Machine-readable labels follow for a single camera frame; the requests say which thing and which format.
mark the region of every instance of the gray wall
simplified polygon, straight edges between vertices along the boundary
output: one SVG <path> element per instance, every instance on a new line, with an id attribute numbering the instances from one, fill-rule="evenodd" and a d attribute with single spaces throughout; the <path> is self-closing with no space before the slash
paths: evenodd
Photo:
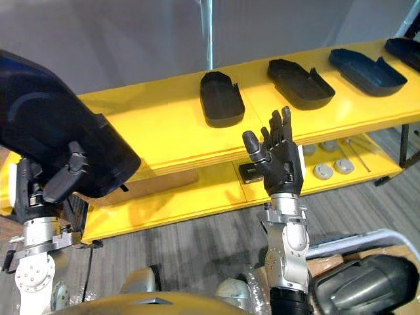
<path id="1" fill-rule="evenodd" d="M 186 0 L 0 0 L 1 48 L 77 94 L 204 69 L 200 4 Z"/>
<path id="2" fill-rule="evenodd" d="M 412 4 L 213 0 L 214 65 L 387 37 Z M 200 0 L 0 0 L 0 44 L 50 68 L 77 94 L 206 65 Z"/>
<path id="3" fill-rule="evenodd" d="M 213 0 L 215 67 L 393 36 L 415 0 Z"/>

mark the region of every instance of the yellow surface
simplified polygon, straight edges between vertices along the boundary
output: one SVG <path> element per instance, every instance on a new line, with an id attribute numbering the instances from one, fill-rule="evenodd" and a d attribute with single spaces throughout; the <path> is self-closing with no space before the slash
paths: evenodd
<path id="1" fill-rule="evenodd" d="M 420 120 L 420 75 L 388 54 L 385 40 L 343 45 L 367 56 L 385 60 L 407 79 L 396 94 L 374 97 L 351 85 L 328 62 L 331 48 L 297 52 L 281 58 L 315 67 L 335 89 L 332 101 L 318 110 L 292 107 L 295 141 L 309 144 Z M 268 61 L 257 60 L 221 68 L 238 82 L 245 117 L 233 127 L 216 129 L 205 123 L 200 103 L 204 72 L 84 94 L 80 99 L 94 112 L 102 112 L 142 158 L 131 178 L 145 179 L 246 157 L 242 133 L 259 131 L 273 110 L 287 105 L 267 78 Z"/>
<path id="2" fill-rule="evenodd" d="M 302 111 L 291 107 L 294 139 L 299 144 L 316 143 L 419 121 L 420 75 L 386 53 L 383 49 L 384 43 L 385 40 L 381 40 L 340 47 L 360 51 L 373 59 L 384 56 L 391 66 L 408 79 L 408 83 L 399 92 L 386 97 L 368 96 L 341 77 L 327 61 L 331 48 L 298 52 L 220 69 L 233 82 L 239 83 L 245 103 L 243 121 L 229 128 L 211 128 L 205 123 L 200 103 L 200 79 L 203 72 L 81 95 L 80 99 L 93 112 L 103 113 L 142 158 L 142 167 L 130 180 L 193 168 L 200 168 L 199 171 L 202 172 L 198 183 L 184 188 L 110 208 L 91 208 L 85 239 L 95 240 L 227 211 L 264 200 L 262 186 L 251 184 L 244 188 L 240 184 L 235 173 L 235 163 L 231 161 L 247 156 L 242 133 L 253 130 L 259 134 L 259 129 L 268 124 L 272 110 L 279 110 L 287 104 L 266 76 L 270 59 L 295 61 L 306 70 L 315 67 L 335 89 L 336 94 L 332 101 L 323 108 Z M 311 179 L 310 170 L 304 184 L 304 193 L 393 175 L 400 171 L 382 154 L 368 154 L 366 159 L 374 164 L 373 172 L 363 172 L 360 165 L 358 167 L 359 162 L 354 159 L 354 173 L 345 176 L 335 174 L 328 181 L 318 182 Z M 309 159 L 308 163 L 311 165 L 313 161 Z M 11 210 L 5 184 L 7 173 L 5 166 L 0 174 L 0 213 L 4 214 Z"/>
<path id="3" fill-rule="evenodd" d="M 232 162 L 202 167 L 198 178 L 191 185 L 117 205 L 90 206 L 83 241 L 218 213 L 246 202 Z"/>
<path id="4" fill-rule="evenodd" d="M 10 215 L 12 207 L 9 201 L 9 164 L 18 163 L 20 156 L 14 152 L 9 153 L 0 169 L 0 215 Z"/>
<path id="5" fill-rule="evenodd" d="M 317 179 L 312 174 L 312 169 L 317 163 L 326 163 L 333 167 L 333 162 L 342 158 L 339 152 L 326 153 L 319 148 L 316 154 L 306 158 L 303 194 L 354 184 L 385 175 L 395 175 L 401 171 L 399 166 L 375 144 L 372 145 L 372 150 L 375 153 L 353 145 L 371 168 L 370 173 L 364 169 L 357 157 L 352 155 L 350 149 L 345 145 L 342 147 L 353 162 L 355 170 L 349 175 L 334 172 L 329 180 Z M 182 188 L 175 188 L 109 207 L 94 208 L 90 206 L 83 241 L 91 242 L 269 200 L 263 182 L 242 184 L 238 165 L 247 162 L 247 160 L 241 160 L 202 167 L 198 169 L 199 181 Z"/>

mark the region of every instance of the gray carpet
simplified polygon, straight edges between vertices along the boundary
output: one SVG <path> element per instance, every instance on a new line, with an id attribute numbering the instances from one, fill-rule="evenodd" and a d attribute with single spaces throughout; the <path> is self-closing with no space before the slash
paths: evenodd
<path id="1" fill-rule="evenodd" d="M 399 134 L 394 129 L 371 136 L 394 158 Z M 335 236 L 390 228 L 406 235 L 420 248 L 420 164 L 384 186 L 373 182 L 301 198 L 309 208 L 308 232 L 312 243 Z M 214 294 L 224 279 L 242 273 L 259 261 L 265 234 L 255 218 L 259 207 L 161 226 L 104 240 L 95 249 L 87 299 L 119 292 L 132 271 L 157 264 L 163 290 Z M 69 249 L 72 264 L 72 302 L 80 301 L 87 271 L 88 250 Z M 10 276 L 0 277 L 1 314 L 16 310 L 11 303 Z"/>

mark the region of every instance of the shelf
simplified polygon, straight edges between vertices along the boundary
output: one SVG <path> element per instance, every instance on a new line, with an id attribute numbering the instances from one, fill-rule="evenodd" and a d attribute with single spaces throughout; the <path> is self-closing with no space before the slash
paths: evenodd
<path id="1" fill-rule="evenodd" d="M 83 241 L 89 242 L 194 219 L 246 205 L 232 162 L 198 169 L 198 182 L 138 199 L 89 206 Z"/>
<path id="2" fill-rule="evenodd" d="M 371 153 L 366 149 L 358 147 L 355 144 L 352 145 L 356 152 L 360 154 L 360 157 L 365 162 L 365 164 L 371 169 L 371 172 L 368 172 L 351 151 L 351 149 L 346 144 L 343 144 L 342 140 L 339 140 L 340 147 L 343 149 L 346 156 L 354 165 L 354 171 L 350 174 L 343 175 L 334 170 L 334 174 L 330 179 L 320 180 L 316 178 L 312 172 L 314 166 L 319 163 L 325 163 L 334 169 L 334 161 L 343 158 L 343 155 L 340 153 L 340 151 L 335 151 L 332 153 L 325 152 L 318 146 L 318 150 L 313 156 L 305 156 L 306 177 L 302 187 L 302 195 L 313 194 L 315 192 L 348 186 L 358 182 L 377 179 L 387 175 L 394 176 L 401 172 L 402 169 L 397 164 L 395 164 L 395 162 L 389 156 L 387 156 L 385 151 L 378 147 L 378 145 L 371 138 L 369 138 L 367 135 L 358 135 L 357 137 L 364 138 L 373 144 L 372 148 L 374 148 L 375 153 Z M 239 161 L 234 161 L 235 170 L 238 177 L 240 177 L 238 166 L 243 163 L 250 163 L 250 160 L 241 159 Z M 262 182 L 243 184 L 241 181 L 241 186 L 247 201 L 264 202 L 268 200 Z"/>
<path id="3" fill-rule="evenodd" d="M 318 149 L 316 154 L 306 158 L 303 194 L 338 188 L 385 175 L 396 175 L 401 171 L 401 168 L 377 147 L 372 139 L 366 135 L 360 137 L 371 141 L 372 148 L 375 148 L 375 153 L 371 153 L 353 146 L 360 152 L 365 163 L 371 167 L 371 172 L 367 172 L 350 149 L 343 145 L 343 150 L 353 162 L 355 170 L 349 175 L 335 172 L 329 180 L 319 180 L 312 174 L 313 166 L 317 163 L 326 163 L 333 167 L 333 162 L 342 158 L 342 155 L 339 152 L 326 153 Z M 238 165 L 248 162 L 249 160 L 242 159 L 202 167 L 198 169 L 197 183 L 118 205 L 101 208 L 90 206 L 83 241 L 91 242 L 268 201 L 263 182 L 242 184 Z"/>
<path id="4" fill-rule="evenodd" d="M 206 125 L 200 103 L 200 79 L 205 72 L 84 94 L 80 99 L 103 113 L 142 158 L 130 180 L 146 179 L 246 158 L 242 133 L 259 134 L 273 110 L 287 105 L 266 71 L 268 61 L 283 58 L 304 69 L 315 67 L 335 89 L 323 108 L 303 111 L 291 107 L 295 142 L 310 144 L 348 137 L 420 120 L 420 75 L 384 50 L 385 40 L 343 45 L 366 56 L 385 60 L 408 79 L 396 94 L 373 97 L 354 87 L 328 62 L 331 47 L 256 60 L 219 69 L 238 82 L 245 103 L 243 121 L 229 128 Z"/>

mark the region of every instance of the black bracket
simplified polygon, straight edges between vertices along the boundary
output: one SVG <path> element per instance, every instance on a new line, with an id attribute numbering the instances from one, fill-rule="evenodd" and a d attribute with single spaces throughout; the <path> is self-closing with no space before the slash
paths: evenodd
<path id="1" fill-rule="evenodd" d="M 400 142 L 400 162 L 399 166 L 403 169 L 407 169 L 408 167 L 416 164 L 420 161 L 420 151 L 414 153 L 411 157 L 407 158 L 407 148 L 408 148 L 408 133 L 409 133 L 410 125 L 405 123 L 402 125 L 401 128 L 401 142 Z M 374 182 L 375 186 L 384 185 L 386 182 L 390 181 L 391 177 L 385 176 L 382 177 Z"/>

